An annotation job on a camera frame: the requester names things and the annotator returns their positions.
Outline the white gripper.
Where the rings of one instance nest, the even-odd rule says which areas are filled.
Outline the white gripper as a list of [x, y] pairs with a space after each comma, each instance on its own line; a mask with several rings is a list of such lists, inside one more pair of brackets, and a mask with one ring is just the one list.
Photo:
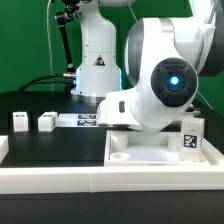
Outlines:
[[142, 126], [131, 112], [134, 99], [134, 89], [107, 93], [106, 98], [97, 107], [97, 125], [126, 126], [141, 130]]

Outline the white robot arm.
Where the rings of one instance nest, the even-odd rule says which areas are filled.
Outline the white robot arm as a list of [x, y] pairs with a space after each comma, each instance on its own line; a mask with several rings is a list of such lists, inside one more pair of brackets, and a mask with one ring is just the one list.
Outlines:
[[63, 38], [65, 25], [79, 19], [82, 63], [75, 67], [65, 45], [66, 78], [75, 100], [96, 103], [97, 123], [158, 132], [192, 103], [200, 75], [224, 70], [224, 10], [220, 0], [188, 0], [185, 18], [142, 18], [130, 29], [124, 62], [133, 87], [121, 88], [116, 65], [116, 29], [99, 13], [101, 6], [121, 7], [135, 0], [62, 0], [56, 15]]

